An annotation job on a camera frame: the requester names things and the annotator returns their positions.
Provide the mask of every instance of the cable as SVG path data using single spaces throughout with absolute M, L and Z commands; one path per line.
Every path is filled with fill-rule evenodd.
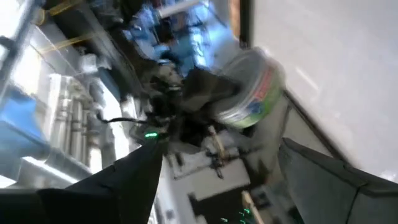
M 134 118 L 113 118 L 110 120 L 106 120 L 106 119 L 103 119 L 100 114 L 97 114 L 97 118 L 102 123 L 113 123 L 113 122 L 127 121 L 127 122 L 133 122 L 133 123 L 137 123 L 137 124 L 149 124 L 147 121 L 141 121 L 141 120 L 134 119 Z

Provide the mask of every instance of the green light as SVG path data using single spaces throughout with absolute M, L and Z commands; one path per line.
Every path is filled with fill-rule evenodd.
M 156 138 L 157 137 L 157 133 L 147 133 L 145 134 L 145 138 Z

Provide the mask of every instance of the metal pipe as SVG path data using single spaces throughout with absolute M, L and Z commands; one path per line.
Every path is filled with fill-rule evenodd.
M 69 104 L 70 101 L 68 99 L 61 100 L 50 138 L 51 146 L 60 149 L 61 151 L 65 151 Z
M 83 155 L 83 104 L 78 99 L 74 99 L 72 105 L 72 139 L 70 145 L 70 155 L 77 161 L 81 162 Z
M 157 16 L 159 19 L 164 19 L 166 17 L 172 16 L 179 12 L 184 12 L 193 6 L 196 6 L 197 4 L 202 3 L 203 1 L 204 0 L 182 1 L 182 2 L 176 3 L 172 6 L 162 7 L 160 9 L 157 9 Z
M 88 115 L 89 115 L 90 111 L 89 110 L 84 110 L 83 111 L 83 131 L 82 131 L 82 143 L 81 143 L 81 162 L 88 166 L 89 162 L 88 162 L 88 157 L 89 157 L 89 150 L 88 150 L 88 132 L 87 132 L 87 125 L 88 125 Z
M 73 114 L 73 101 L 69 103 L 68 106 L 68 117 L 66 122 L 66 130 L 65 130 L 65 144 L 63 151 L 66 155 L 70 155 L 70 141 L 72 135 L 72 114 Z

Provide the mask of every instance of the yellow rope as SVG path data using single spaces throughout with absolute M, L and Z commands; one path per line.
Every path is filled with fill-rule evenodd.
M 60 3 L 60 4 L 52 7 L 51 9 L 47 10 L 47 12 L 48 12 L 48 14 L 50 14 L 50 16 L 55 16 L 65 10 L 73 7 L 74 5 L 81 3 L 82 1 L 83 0 L 66 0 L 63 3 Z
M 53 50 L 59 50 L 59 49 L 62 49 L 64 47 L 68 47 L 69 45 L 77 44 L 79 42 L 83 42 L 83 41 L 92 39 L 96 35 L 97 34 L 95 34 L 95 33 L 90 33 L 90 34 L 81 35 L 79 37 L 75 37 L 75 38 L 72 38 L 72 39 L 69 39 L 69 40 L 64 40 L 64 41 L 58 42 L 58 43 L 56 43 L 54 45 L 50 45 L 48 47 L 44 47 L 42 49 L 39 49 L 39 52 L 41 54 L 46 54 L 46 53 L 51 52 Z

